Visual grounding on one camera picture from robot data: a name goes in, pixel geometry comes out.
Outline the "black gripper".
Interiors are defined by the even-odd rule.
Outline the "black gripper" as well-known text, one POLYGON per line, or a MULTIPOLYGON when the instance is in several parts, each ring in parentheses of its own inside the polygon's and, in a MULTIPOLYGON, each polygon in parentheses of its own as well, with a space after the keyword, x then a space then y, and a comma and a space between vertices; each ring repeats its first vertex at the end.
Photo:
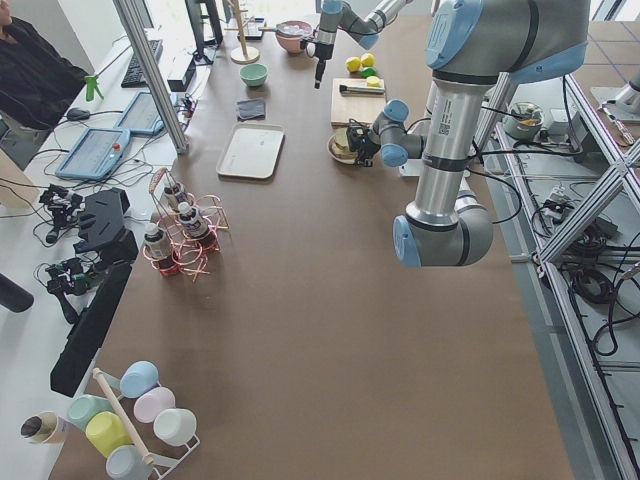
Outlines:
POLYGON ((380 143, 373 138, 372 131, 360 124, 349 125, 346 129, 349 151, 356 154, 354 165, 369 168, 374 155, 380 150, 380 143))
POLYGON ((330 60, 333 56, 334 44, 334 33, 315 33, 313 35, 304 36, 301 40, 301 46, 303 48, 307 48, 309 45, 314 46, 311 56, 318 59, 314 77, 315 89, 319 89, 321 86, 326 68, 326 61, 330 60))

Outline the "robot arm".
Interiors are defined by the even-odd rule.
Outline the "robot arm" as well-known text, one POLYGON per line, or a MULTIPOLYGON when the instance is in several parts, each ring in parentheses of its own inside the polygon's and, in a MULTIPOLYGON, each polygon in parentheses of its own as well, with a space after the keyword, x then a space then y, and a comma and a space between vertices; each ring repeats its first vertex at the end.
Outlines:
POLYGON ((314 88, 319 89, 326 68, 332 58, 337 32, 346 32, 358 45, 371 49, 379 34, 394 20, 411 0, 380 1, 364 18, 361 18, 346 1, 323 1, 317 27, 310 35, 302 37, 300 46, 314 46, 313 57, 317 59, 314 88))
POLYGON ((466 266, 489 250, 487 210, 465 187, 484 94, 505 73, 515 84, 549 80, 579 68, 585 57, 587 1, 443 1, 425 47, 436 99, 426 136, 408 135, 408 114, 389 102, 373 124, 389 165, 419 157, 415 199, 395 218, 398 259, 409 267, 466 266))

